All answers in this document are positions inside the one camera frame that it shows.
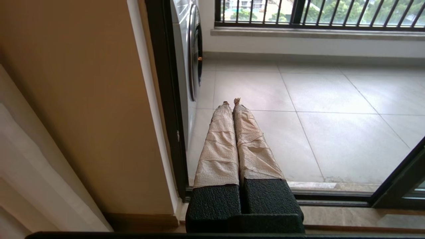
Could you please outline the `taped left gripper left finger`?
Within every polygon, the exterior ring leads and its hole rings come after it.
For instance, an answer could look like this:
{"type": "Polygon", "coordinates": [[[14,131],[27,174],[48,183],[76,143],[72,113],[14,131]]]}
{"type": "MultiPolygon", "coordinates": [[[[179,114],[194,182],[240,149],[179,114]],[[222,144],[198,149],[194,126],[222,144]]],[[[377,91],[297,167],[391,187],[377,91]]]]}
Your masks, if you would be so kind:
{"type": "Polygon", "coordinates": [[[214,111],[200,155],[186,212],[187,233],[226,233],[242,214],[239,160],[232,109],[214,111]]]}

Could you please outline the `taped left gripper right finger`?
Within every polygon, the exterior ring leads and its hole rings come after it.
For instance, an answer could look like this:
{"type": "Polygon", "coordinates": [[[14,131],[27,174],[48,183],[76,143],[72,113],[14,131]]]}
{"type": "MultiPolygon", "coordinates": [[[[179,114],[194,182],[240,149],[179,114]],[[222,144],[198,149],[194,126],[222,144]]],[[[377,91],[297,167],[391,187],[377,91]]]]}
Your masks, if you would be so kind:
{"type": "Polygon", "coordinates": [[[233,119],[243,205],[249,214],[304,214],[297,203],[253,113],[235,98],[233,119]]]}

